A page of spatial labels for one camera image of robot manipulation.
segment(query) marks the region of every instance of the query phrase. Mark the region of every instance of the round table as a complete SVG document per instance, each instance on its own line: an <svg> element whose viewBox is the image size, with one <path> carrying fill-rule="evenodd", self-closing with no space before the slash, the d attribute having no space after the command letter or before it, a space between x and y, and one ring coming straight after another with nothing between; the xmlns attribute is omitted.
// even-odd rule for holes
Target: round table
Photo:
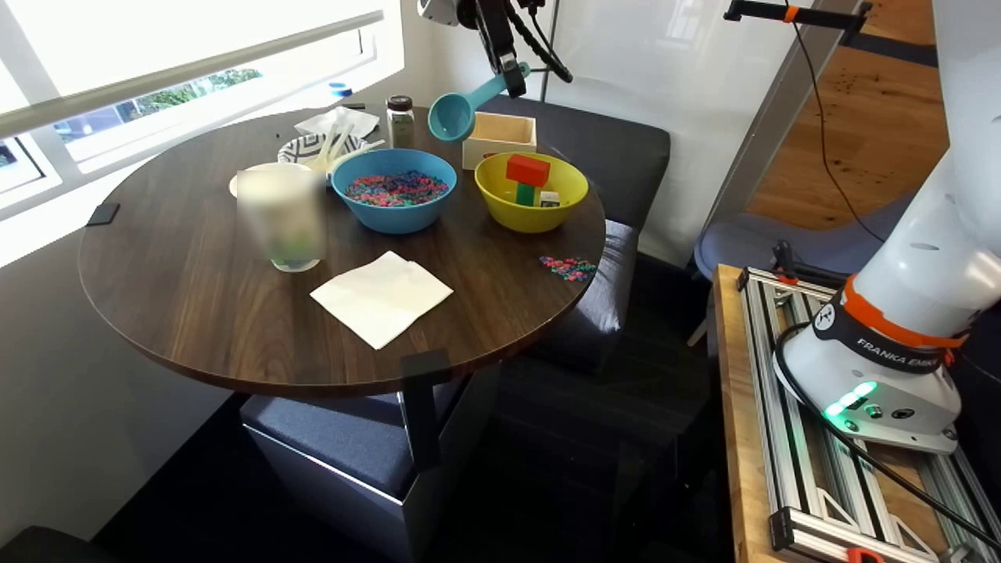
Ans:
<svg viewBox="0 0 1001 563"><path fill-rule="evenodd" d="M237 239L229 179L236 170L273 161L278 147L297 136L293 124L314 113L253 119L187 140L108 196L120 208L111 223L86 227L80 278L101 317L143 354L242 393L390 393L403 388L402 359L444 351L447 369L431 383L470 374L535 342L587 290L552 273L539 257L598 263L605 217L596 190L553 231L508 230L487 213L472 171L461 170L461 144L440 142L427 131L426 109L417 111L414 148L441 156L460 172L430 227L406 235L374 232L328 192L326 255L319 264L285 273L240 251L249 243ZM368 140L384 130L383 124ZM386 250L416 261L454 293L376 351L309 294Z"/></svg>

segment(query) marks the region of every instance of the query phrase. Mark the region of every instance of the colorful beads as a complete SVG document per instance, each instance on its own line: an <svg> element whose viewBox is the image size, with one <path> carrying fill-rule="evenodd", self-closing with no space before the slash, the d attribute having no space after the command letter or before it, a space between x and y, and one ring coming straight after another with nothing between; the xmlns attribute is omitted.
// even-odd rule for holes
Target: colorful beads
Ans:
<svg viewBox="0 0 1001 563"><path fill-rule="evenodd" d="M376 207L405 207L433 201L448 189L440 179L416 170L401 174L362 176L352 181L344 195Z"/></svg>
<svg viewBox="0 0 1001 563"><path fill-rule="evenodd" d="M550 256L540 256L539 261L568 282L587 282L595 274L598 266L584 258L558 260Z"/></svg>

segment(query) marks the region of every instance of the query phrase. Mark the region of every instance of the wooden workbench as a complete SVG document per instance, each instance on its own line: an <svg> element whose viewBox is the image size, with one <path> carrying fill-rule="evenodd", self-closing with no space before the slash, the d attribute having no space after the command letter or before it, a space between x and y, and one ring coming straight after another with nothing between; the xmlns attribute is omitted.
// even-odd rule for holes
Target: wooden workbench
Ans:
<svg viewBox="0 0 1001 563"><path fill-rule="evenodd" d="M773 552L769 540L768 517L772 510L768 502L761 427L748 360L744 306L737 290L740 272L736 267L721 265L713 284L734 556L739 563L785 562L788 559ZM809 432L807 442L813 442ZM909 481L920 485L910 452L875 445L869 445L869 451ZM931 509L883 475L878 479L890 513L900 517L936 552L947 549L942 528Z"/></svg>

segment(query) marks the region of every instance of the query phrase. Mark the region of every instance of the green block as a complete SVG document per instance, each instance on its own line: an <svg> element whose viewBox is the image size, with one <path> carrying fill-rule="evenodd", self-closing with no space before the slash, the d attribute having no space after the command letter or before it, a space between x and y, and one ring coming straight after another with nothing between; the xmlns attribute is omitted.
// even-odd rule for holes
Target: green block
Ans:
<svg viewBox="0 0 1001 563"><path fill-rule="evenodd" d="M515 202L519 205L532 207L536 204L536 188L527 183L518 182L518 192L515 194Z"/></svg>

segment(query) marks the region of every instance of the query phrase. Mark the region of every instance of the white napkin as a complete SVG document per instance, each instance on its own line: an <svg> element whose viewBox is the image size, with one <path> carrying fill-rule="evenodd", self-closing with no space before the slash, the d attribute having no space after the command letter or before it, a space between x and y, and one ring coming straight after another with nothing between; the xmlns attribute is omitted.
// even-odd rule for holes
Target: white napkin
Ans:
<svg viewBox="0 0 1001 563"><path fill-rule="evenodd" d="M389 251L309 295L368 346L381 350L451 290L417 262Z"/></svg>
<svg viewBox="0 0 1001 563"><path fill-rule="evenodd" d="M354 123L354 128L351 129L351 134L356 137L364 138L368 136L368 133L372 132L375 125L378 125L378 117L375 117L370 113L355 111L338 105L326 113L313 115L309 119L306 119L301 123L297 123L295 125L295 130L303 135L307 135L309 133L325 135L330 132L330 127L332 127L334 123L337 123L341 127L347 123Z"/></svg>

